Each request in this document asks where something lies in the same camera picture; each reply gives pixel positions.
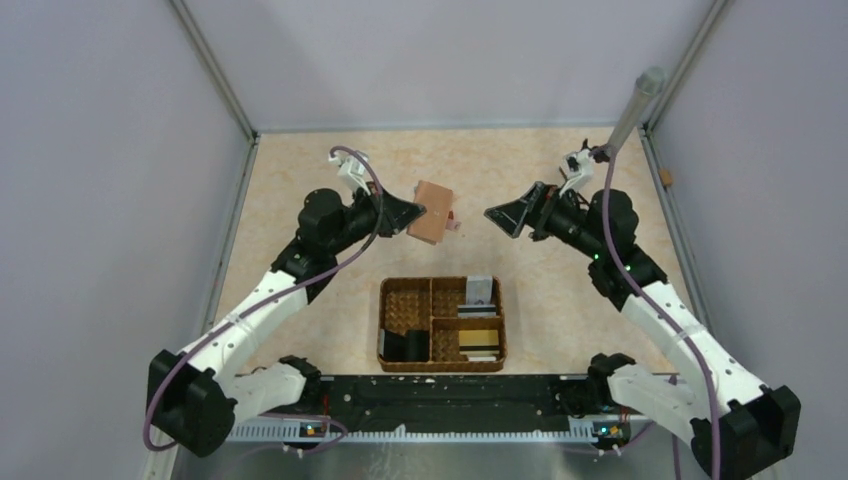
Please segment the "grey metal pole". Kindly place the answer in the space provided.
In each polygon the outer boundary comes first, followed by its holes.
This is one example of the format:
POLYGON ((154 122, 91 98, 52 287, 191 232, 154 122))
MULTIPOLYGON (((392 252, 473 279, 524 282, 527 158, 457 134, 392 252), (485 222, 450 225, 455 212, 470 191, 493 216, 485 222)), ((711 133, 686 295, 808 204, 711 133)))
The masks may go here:
POLYGON ((667 72, 659 66, 648 67, 636 78, 632 93, 603 146, 603 153, 608 160, 611 160, 621 150, 631 132, 639 124, 646 109, 663 91, 667 78, 667 72))

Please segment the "grey card in basket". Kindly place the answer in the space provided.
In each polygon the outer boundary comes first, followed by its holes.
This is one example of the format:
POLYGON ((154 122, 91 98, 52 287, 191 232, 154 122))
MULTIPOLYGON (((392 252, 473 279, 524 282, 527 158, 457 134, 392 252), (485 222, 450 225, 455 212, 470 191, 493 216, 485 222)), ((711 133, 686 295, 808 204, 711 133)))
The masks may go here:
POLYGON ((492 303, 494 278, 492 276, 467 276, 465 302, 467 305, 489 305, 492 303))

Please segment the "brown leather card holder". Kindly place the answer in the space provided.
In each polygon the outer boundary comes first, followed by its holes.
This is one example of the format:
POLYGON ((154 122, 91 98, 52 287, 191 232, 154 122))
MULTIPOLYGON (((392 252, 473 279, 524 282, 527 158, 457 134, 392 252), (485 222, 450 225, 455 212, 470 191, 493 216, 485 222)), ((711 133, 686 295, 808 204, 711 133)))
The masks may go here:
POLYGON ((437 245, 447 231, 455 231, 458 223, 453 214, 454 191, 429 181, 420 180, 414 189, 413 202, 425 208, 425 213, 406 229, 412 238, 437 245))

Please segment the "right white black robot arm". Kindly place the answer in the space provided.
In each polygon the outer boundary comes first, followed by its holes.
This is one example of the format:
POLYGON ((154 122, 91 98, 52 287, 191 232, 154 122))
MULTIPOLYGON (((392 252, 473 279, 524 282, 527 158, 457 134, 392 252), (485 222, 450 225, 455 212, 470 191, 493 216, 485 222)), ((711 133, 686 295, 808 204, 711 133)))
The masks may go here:
POLYGON ((512 238, 555 238, 586 255, 598 293, 648 335, 681 377, 674 385, 625 354, 599 354, 586 385, 594 409, 642 414, 686 443, 714 479, 748 479, 793 453, 799 397, 748 371, 686 307, 637 244, 639 218, 625 192, 605 188, 583 203, 538 182, 485 216, 512 238))

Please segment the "black mini tripod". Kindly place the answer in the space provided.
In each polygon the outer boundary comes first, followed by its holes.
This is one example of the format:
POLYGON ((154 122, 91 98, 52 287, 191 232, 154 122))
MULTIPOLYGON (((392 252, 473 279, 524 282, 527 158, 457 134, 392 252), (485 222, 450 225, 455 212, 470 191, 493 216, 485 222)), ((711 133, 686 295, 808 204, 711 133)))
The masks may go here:
POLYGON ((591 147, 587 139, 581 147, 563 156, 559 171, 564 178, 564 184, 559 189, 559 195, 568 192, 578 193, 594 176, 594 166, 607 163, 609 155, 603 146, 591 147))

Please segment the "gold striped card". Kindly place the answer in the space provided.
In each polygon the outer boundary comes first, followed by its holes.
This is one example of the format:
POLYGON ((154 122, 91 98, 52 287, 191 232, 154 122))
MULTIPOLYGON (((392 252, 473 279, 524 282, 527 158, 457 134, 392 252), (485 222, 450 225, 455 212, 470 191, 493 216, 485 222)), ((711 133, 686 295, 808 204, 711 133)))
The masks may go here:
POLYGON ((459 352, 466 356, 495 356, 500 352, 498 330, 460 330, 459 352))

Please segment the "small brown wall object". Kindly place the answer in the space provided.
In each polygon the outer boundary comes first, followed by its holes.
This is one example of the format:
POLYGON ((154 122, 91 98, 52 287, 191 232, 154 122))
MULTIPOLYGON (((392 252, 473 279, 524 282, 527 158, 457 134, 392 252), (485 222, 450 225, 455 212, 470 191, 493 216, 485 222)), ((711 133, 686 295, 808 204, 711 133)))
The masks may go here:
POLYGON ((673 184, 673 176, 669 170, 661 168, 658 170, 658 175, 663 188, 668 188, 673 184))

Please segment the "black box in basket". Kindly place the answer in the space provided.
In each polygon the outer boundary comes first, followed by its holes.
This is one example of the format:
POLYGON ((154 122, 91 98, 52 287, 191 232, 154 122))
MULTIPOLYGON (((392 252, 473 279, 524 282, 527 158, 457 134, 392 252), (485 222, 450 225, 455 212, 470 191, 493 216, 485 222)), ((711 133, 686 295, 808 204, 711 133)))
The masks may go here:
POLYGON ((378 335, 378 356, 390 363, 417 363, 430 360, 430 332, 407 330, 399 334, 381 329, 378 335))

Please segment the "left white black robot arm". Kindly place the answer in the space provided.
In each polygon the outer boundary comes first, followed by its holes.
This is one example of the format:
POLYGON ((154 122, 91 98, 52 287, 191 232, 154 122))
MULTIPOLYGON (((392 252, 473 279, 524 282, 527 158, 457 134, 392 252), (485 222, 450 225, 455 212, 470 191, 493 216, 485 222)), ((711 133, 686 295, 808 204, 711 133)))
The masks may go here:
POLYGON ((399 234, 426 208, 379 192, 368 184, 351 204, 332 189, 310 192, 298 214, 293 239, 251 293, 206 334, 150 362, 143 441, 153 452, 157 428, 173 446, 197 457, 215 452, 232 429, 281 406, 308 413, 319 404, 319 370, 288 356, 257 373, 244 374, 250 357, 285 320, 309 306, 346 267, 338 255, 354 244, 367 249, 378 237, 399 234))

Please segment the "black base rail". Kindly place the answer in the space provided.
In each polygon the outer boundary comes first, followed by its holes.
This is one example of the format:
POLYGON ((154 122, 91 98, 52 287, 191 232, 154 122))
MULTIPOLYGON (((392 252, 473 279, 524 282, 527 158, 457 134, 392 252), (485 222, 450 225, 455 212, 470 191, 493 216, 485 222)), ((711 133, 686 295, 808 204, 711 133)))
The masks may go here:
POLYGON ((336 375, 308 382, 298 409, 352 433, 412 434, 559 433, 606 410, 586 378, 557 374, 336 375))

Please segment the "brown woven divided basket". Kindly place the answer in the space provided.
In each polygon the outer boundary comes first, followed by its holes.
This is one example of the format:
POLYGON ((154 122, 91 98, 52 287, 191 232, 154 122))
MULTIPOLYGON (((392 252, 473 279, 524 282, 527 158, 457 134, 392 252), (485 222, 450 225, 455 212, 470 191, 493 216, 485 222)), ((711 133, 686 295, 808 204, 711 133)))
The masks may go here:
POLYGON ((465 305, 467 276, 396 277, 380 286, 378 335, 381 329, 399 334, 407 330, 430 332, 430 360, 417 363, 390 363, 379 358, 381 369, 391 373, 493 373, 503 369, 508 356, 506 322, 501 282, 494 278, 492 303, 498 315, 493 318, 458 318, 457 307, 465 305), (466 356, 459 352, 460 330, 499 331, 500 352, 495 356, 466 356))

